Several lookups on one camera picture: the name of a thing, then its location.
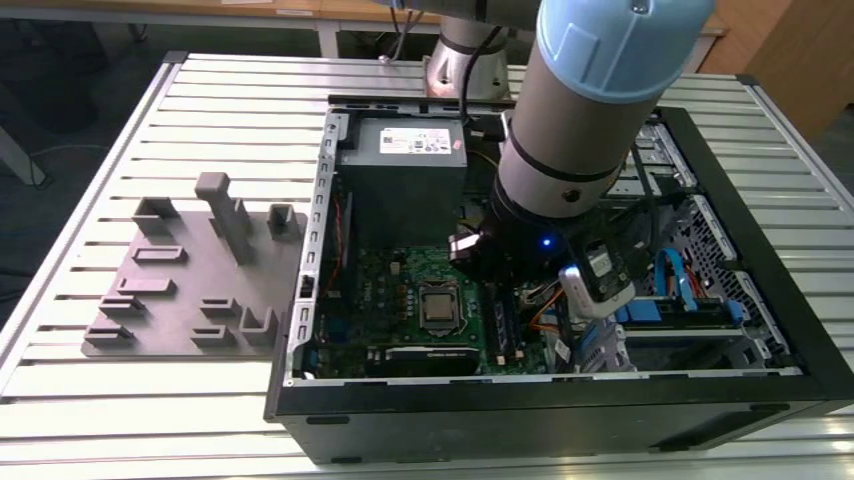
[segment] floor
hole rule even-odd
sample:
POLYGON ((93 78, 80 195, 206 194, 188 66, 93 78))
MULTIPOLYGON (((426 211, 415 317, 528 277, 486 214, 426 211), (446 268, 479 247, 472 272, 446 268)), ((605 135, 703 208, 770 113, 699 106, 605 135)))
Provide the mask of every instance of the floor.
MULTIPOLYGON (((52 178, 44 190, 24 186, 0 165, 0 325, 11 314, 17 292, 53 244, 77 200, 104 158, 127 117, 148 86, 166 52, 319 56, 316 35, 311 31, 274 29, 222 29, 215 27, 151 26, 148 40, 131 41, 123 25, 96 25, 111 66, 83 77, 99 108, 96 123, 72 135, 48 133, 24 112, 0 84, 0 125, 24 150, 48 153, 35 160, 52 178)), ((388 48, 391 36, 375 41, 374 33, 339 34, 343 57, 376 58, 388 48)), ((430 54, 435 37, 411 35, 403 59, 430 54)), ((511 64, 527 63, 530 46, 511 41, 511 64)), ((839 179, 854 190, 854 110, 849 109, 814 147, 839 179)))

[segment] wooden cabinet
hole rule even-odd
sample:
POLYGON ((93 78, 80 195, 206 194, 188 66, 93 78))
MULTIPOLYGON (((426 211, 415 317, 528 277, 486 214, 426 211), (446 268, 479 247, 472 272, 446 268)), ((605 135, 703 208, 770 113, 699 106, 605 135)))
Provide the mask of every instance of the wooden cabinet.
POLYGON ((854 101, 853 0, 718 0, 730 30, 702 73, 759 80, 805 138, 815 138, 854 101))

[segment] desk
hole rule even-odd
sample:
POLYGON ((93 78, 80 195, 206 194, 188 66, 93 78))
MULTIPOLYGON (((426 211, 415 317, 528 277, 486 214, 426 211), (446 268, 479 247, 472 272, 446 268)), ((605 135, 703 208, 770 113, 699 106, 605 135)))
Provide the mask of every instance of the desk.
MULTIPOLYGON (((72 20, 128 24, 298 28, 318 32, 320 53, 338 58, 339 31, 394 31, 388 8, 370 0, 274 0, 223 5, 220 0, 0 0, 0 18, 72 20)), ((406 17, 398 15, 403 22, 406 17)), ((438 15, 424 15, 415 33, 439 33, 438 15)), ((686 71, 699 68, 726 25, 713 16, 686 71)))
MULTIPOLYGON (((139 198, 171 196, 182 209, 207 208, 192 200, 196 175, 223 171, 248 210, 290 201, 308 212, 327 96, 422 92, 418 62, 383 66, 368 60, 228 55, 176 56, 175 62, 159 70, 0 334, 0 478, 849 475, 854 408, 782 423, 707 452, 315 466, 282 426, 262 420, 268 362, 85 358, 83 332, 136 233, 131 215, 139 198), (247 128, 256 129, 251 139, 247 128)), ((512 67, 514 94, 523 76, 524 68, 512 67)), ((662 104, 690 111, 854 361, 854 200, 759 89, 734 77, 686 75, 662 104)))

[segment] table leg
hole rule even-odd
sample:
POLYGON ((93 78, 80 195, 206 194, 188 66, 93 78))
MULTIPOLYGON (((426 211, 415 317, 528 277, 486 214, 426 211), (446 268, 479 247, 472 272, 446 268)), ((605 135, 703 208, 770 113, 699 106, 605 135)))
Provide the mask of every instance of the table leg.
POLYGON ((320 56, 323 58, 339 58, 338 31, 340 26, 336 21, 318 20, 318 40, 320 40, 320 56))
POLYGON ((148 39, 148 25, 137 25, 136 23, 128 23, 128 32, 133 43, 143 43, 148 39))
POLYGON ((15 142, 5 130, 0 127, 0 160, 12 170, 12 173, 21 179, 25 185, 41 185, 44 182, 44 172, 32 160, 27 152, 15 142))

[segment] gray base plate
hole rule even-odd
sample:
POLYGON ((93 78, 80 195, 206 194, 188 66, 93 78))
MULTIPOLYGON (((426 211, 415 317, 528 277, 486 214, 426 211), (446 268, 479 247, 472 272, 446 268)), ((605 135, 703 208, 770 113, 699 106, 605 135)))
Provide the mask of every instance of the gray base plate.
POLYGON ((250 213, 248 218, 255 258, 246 265, 238 265, 208 212, 164 218, 171 235, 137 233, 87 330, 84 355, 272 353, 276 331, 287 331, 279 322, 291 318, 307 219, 298 215, 299 233, 274 240, 267 214, 250 213), (183 253, 170 246, 183 247, 183 253))

